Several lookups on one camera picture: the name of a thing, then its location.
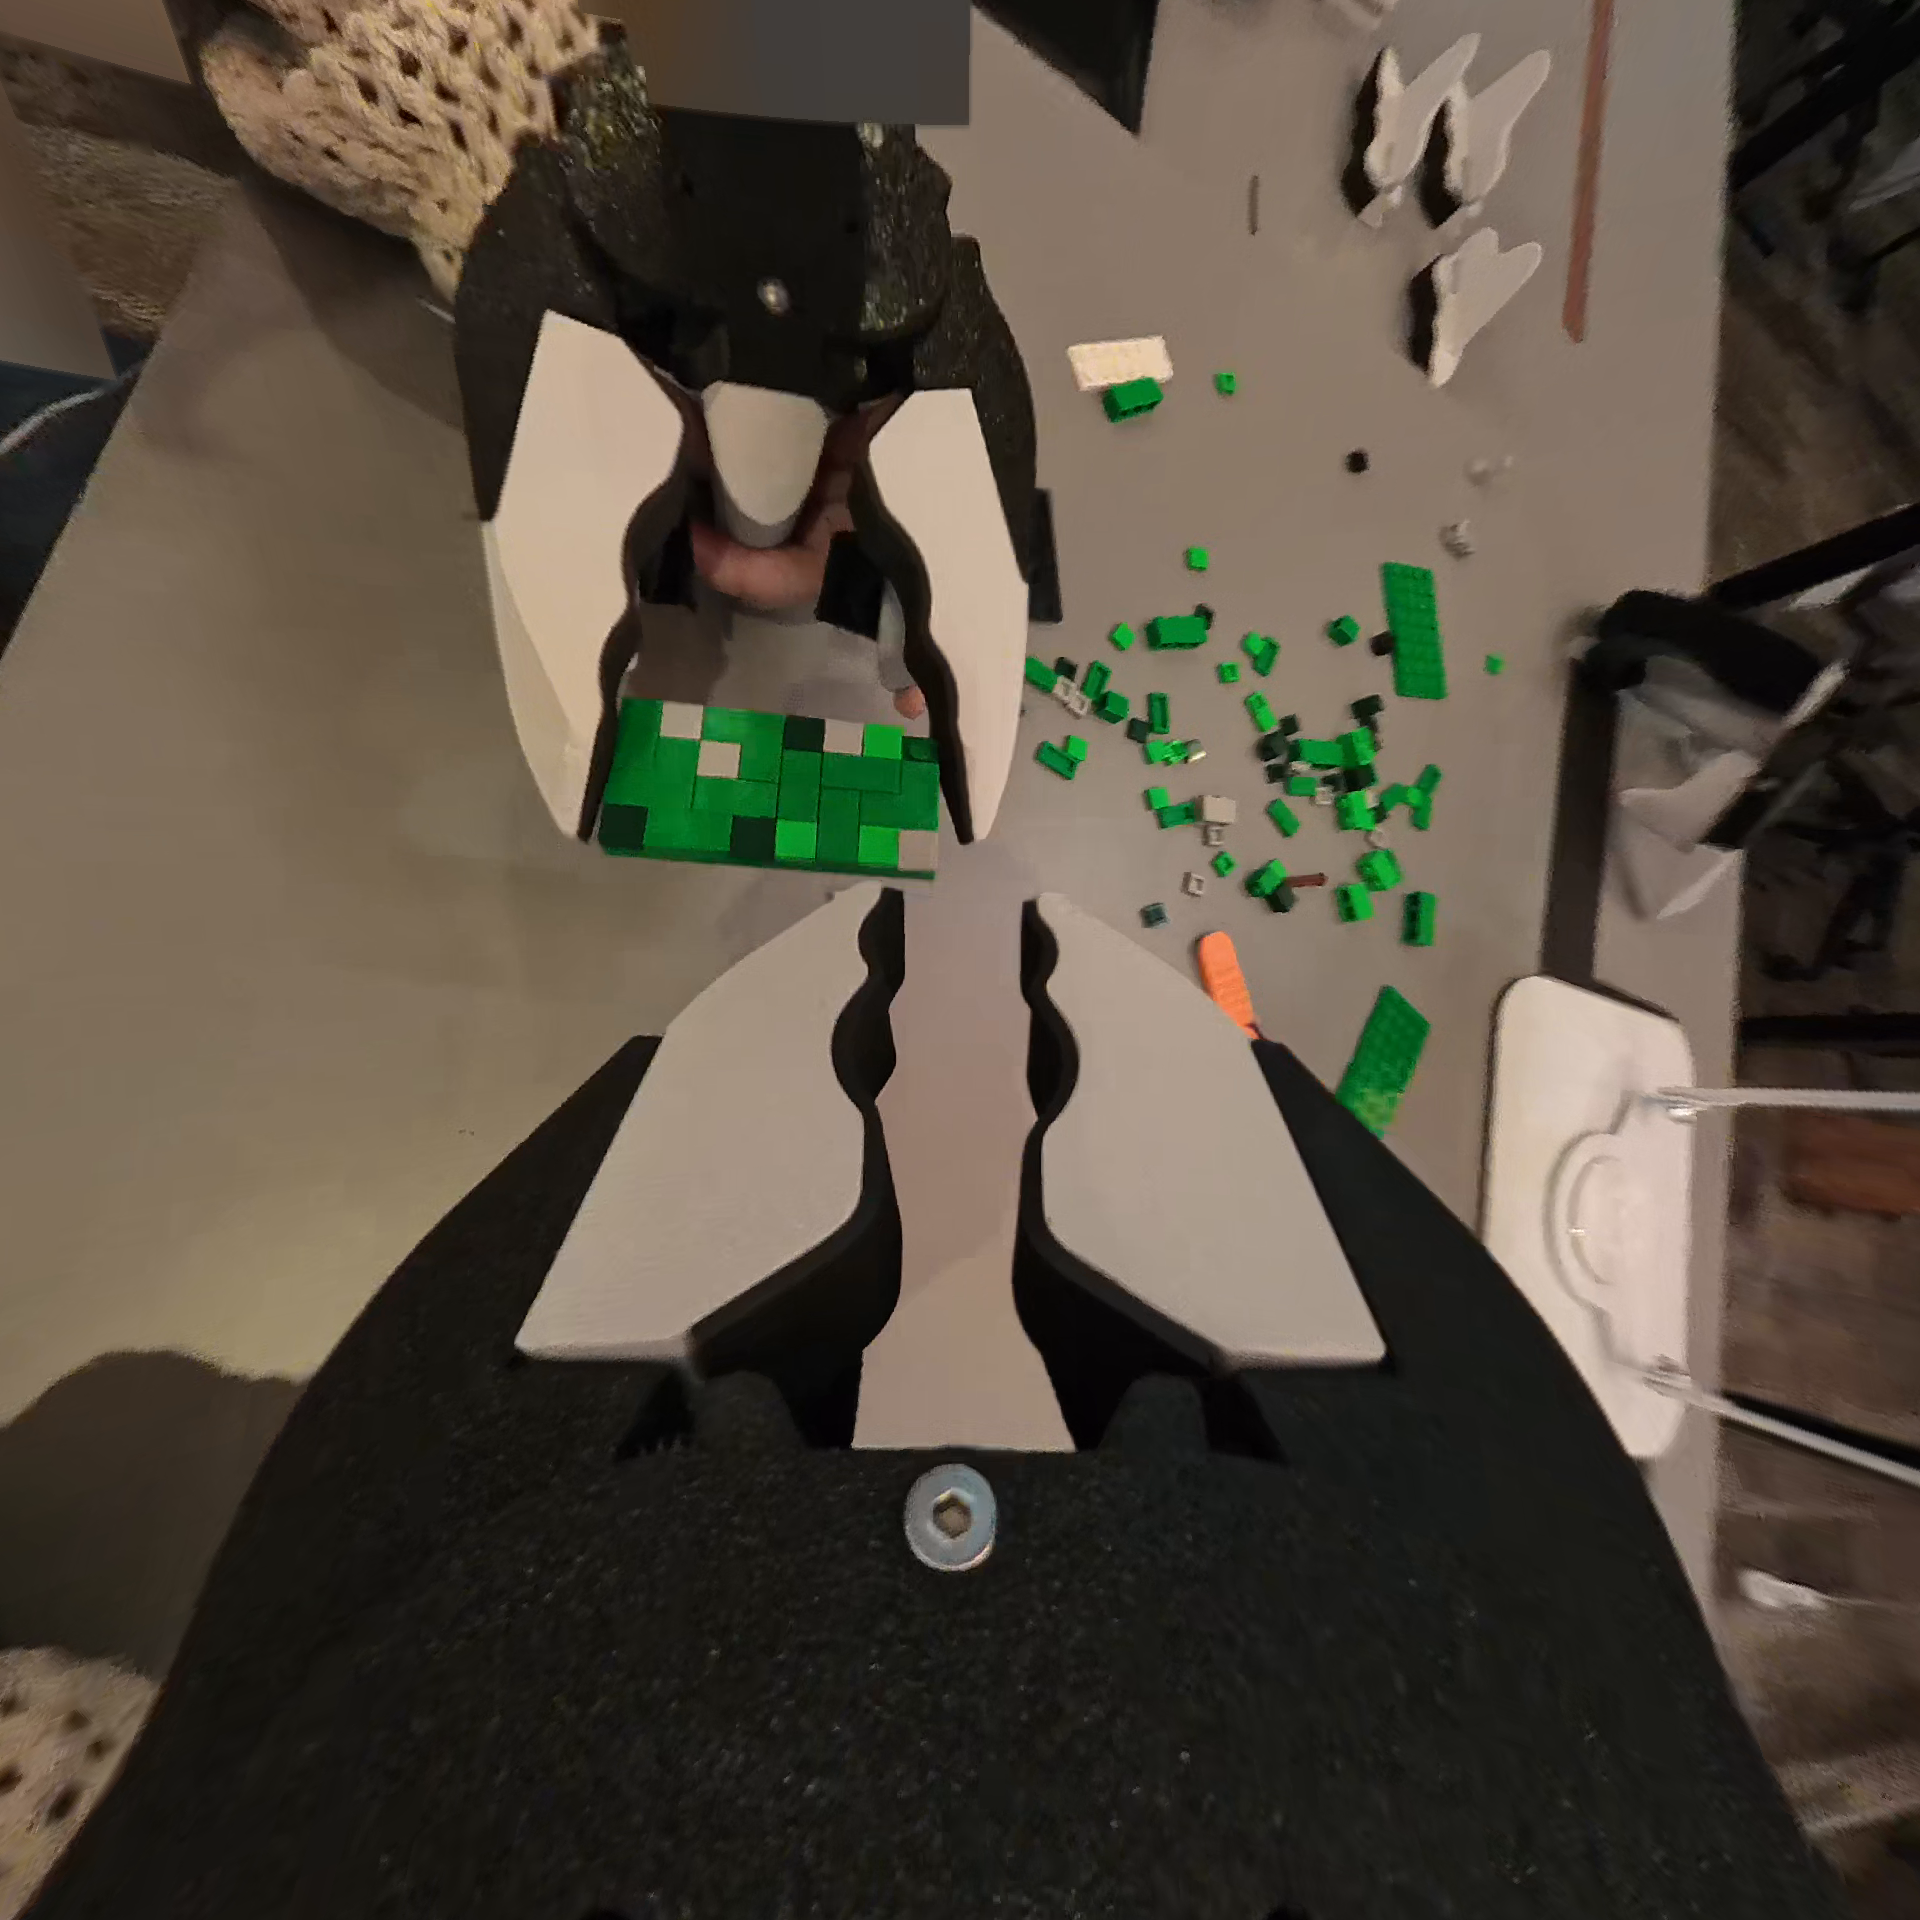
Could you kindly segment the orange brick separator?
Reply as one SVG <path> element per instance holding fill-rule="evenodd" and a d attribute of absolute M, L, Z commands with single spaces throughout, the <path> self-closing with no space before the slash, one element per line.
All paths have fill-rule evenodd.
<path fill-rule="evenodd" d="M 1249 1042 L 1261 1042 L 1261 1023 L 1233 938 L 1224 928 L 1203 934 L 1192 945 L 1192 961 L 1200 985 L 1213 1004 Z"/>

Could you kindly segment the clear book stand white base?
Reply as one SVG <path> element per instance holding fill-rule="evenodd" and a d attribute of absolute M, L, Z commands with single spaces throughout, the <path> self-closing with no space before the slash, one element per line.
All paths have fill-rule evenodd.
<path fill-rule="evenodd" d="M 1687 1408 L 1916 1491 L 1889 1445 L 1704 1392 L 1689 1370 L 1695 1124 L 1741 1111 L 1913 1120 L 1912 1092 L 1714 1089 L 1676 1021 L 1550 974 L 1496 1001 L 1480 1239 L 1570 1358 L 1622 1452 Z"/>

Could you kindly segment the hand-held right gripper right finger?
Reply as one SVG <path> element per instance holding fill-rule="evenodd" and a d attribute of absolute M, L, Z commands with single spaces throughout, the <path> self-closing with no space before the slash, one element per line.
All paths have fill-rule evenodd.
<path fill-rule="evenodd" d="M 1255 1042 L 1064 897 L 1023 904 L 1016 1311 L 1071 1445 L 1145 1378 L 1376 1372 L 1386 1342 Z"/>

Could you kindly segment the brown table strip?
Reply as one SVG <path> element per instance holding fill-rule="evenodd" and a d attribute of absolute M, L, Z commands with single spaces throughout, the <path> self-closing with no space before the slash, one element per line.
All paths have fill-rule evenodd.
<path fill-rule="evenodd" d="M 1596 207 L 1617 9 L 1617 3 L 1592 3 L 1586 54 L 1582 62 L 1575 123 L 1575 178 L 1561 292 L 1561 334 L 1573 345 L 1582 345 L 1587 338 L 1591 324 Z"/>

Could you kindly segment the pile of lego pieces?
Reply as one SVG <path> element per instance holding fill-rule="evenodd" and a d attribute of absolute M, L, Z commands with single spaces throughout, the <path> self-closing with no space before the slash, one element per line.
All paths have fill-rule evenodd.
<path fill-rule="evenodd" d="M 1200 654 L 1213 643 L 1215 612 L 1195 603 L 1187 612 L 1163 614 L 1141 627 L 1118 623 L 1111 627 L 1106 646 L 1111 654 L 1127 654 L 1143 646 L 1149 654 Z M 1391 639 L 1386 623 L 1370 637 L 1368 649 L 1391 668 Z M 1357 837 L 1354 876 L 1340 882 L 1309 879 L 1292 874 L 1284 862 L 1269 860 L 1241 874 L 1246 893 L 1272 911 L 1288 911 L 1309 888 L 1332 891 L 1333 914 L 1340 924 L 1368 920 L 1384 897 L 1400 897 L 1400 943 L 1412 950 L 1434 948 L 1439 943 L 1439 898 L 1430 891 L 1410 888 L 1396 850 L 1386 840 L 1386 830 L 1404 817 L 1404 825 L 1428 832 L 1443 768 L 1428 763 L 1412 781 L 1381 779 L 1381 710 L 1384 696 L 1368 692 L 1356 699 L 1345 715 L 1345 728 L 1333 733 L 1312 736 L 1295 715 L 1281 715 L 1264 682 L 1279 666 L 1279 640 L 1249 629 L 1237 640 L 1230 656 L 1213 661 L 1215 683 L 1227 691 L 1251 683 L 1239 696 L 1241 713 L 1253 732 L 1251 751 L 1261 766 L 1266 798 L 1261 812 L 1284 837 L 1295 837 L 1311 807 L 1332 812 L 1332 827 Z M 1053 699 L 1081 723 L 1098 723 L 1126 733 L 1147 766 L 1192 766 L 1201 760 L 1201 746 L 1176 733 L 1170 694 L 1149 691 L 1135 704 L 1113 682 L 1113 664 L 1095 657 L 1085 666 L 1070 657 L 1026 657 L 1023 688 Z M 1089 755 L 1092 739 L 1067 733 L 1041 743 L 1036 764 L 1056 779 L 1071 779 Z M 1213 850 L 1213 876 L 1239 872 L 1226 850 L 1226 830 L 1237 819 L 1237 807 L 1221 796 L 1176 800 L 1164 789 L 1147 789 L 1141 804 L 1161 830 L 1195 830 Z"/>

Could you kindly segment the person's left hand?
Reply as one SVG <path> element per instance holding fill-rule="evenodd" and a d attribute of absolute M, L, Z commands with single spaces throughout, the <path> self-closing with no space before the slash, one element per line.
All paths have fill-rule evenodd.
<path fill-rule="evenodd" d="M 706 588 L 740 608 L 808 616 L 825 588 L 830 543 L 851 530 L 845 504 L 833 500 L 808 509 L 797 539 L 778 547 L 750 547 L 717 526 L 692 522 L 692 565 Z"/>

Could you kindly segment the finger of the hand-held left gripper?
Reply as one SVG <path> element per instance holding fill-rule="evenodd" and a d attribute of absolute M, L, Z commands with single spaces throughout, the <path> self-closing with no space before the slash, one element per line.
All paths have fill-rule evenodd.
<path fill-rule="evenodd" d="M 544 310 L 495 510 L 482 526 L 495 661 L 539 806 L 596 832 L 606 733 L 627 672 L 628 535 L 651 556 L 699 469 L 699 397 L 607 328 Z"/>
<path fill-rule="evenodd" d="M 1029 588 L 966 390 L 907 397 L 856 471 L 856 543 L 902 616 L 961 844 L 993 833 L 1020 739 Z"/>

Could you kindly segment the green studded lego plate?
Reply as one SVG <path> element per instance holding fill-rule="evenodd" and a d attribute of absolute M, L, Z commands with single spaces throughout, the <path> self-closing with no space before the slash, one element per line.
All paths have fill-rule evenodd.
<path fill-rule="evenodd" d="M 1381 988 L 1333 1092 L 1339 1104 L 1374 1137 L 1386 1137 L 1394 1124 L 1428 1038 L 1428 1016 L 1400 989 Z"/>
<path fill-rule="evenodd" d="M 1437 577 L 1428 567 L 1379 565 L 1379 591 L 1394 696 L 1439 704 L 1447 699 L 1447 649 L 1439 612 Z"/>

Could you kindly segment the white and black stand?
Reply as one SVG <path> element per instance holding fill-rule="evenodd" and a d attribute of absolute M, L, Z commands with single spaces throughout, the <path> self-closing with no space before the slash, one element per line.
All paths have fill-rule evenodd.
<path fill-rule="evenodd" d="M 1356 94 L 1342 170 L 1342 198 L 1364 228 L 1381 228 L 1406 198 L 1437 120 L 1465 80 L 1477 47 L 1477 34 L 1461 35 L 1415 79 L 1404 79 L 1394 48 L 1381 47 Z"/>
<path fill-rule="evenodd" d="M 1549 75 L 1549 50 L 1535 50 L 1480 94 L 1461 80 L 1452 88 L 1419 174 L 1419 202 L 1430 228 L 1483 211 L 1507 172 L 1517 126 Z"/>
<path fill-rule="evenodd" d="M 1474 228 L 1410 280 L 1407 358 L 1430 390 L 1453 380 L 1466 349 L 1523 293 L 1543 261 L 1540 244 L 1503 245 L 1496 228 Z"/>

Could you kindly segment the green lego plate assembly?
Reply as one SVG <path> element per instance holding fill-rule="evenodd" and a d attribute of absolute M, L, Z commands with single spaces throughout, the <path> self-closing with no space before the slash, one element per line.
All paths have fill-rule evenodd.
<path fill-rule="evenodd" d="M 614 858 L 931 882 L 941 760 L 898 725 L 624 699 L 591 830 Z"/>

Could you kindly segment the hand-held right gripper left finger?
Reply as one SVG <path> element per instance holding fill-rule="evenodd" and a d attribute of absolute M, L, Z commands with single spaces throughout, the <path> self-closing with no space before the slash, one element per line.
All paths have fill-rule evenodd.
<path fill-rule="evenodd" d="M 513 1339 L 778 1386 L 845 1449 L 862 1366 L 901 1301 L 876 1111 L 895 1068 L 904 901 L 853 885 L 697 997 L 659 1038 Z"/>

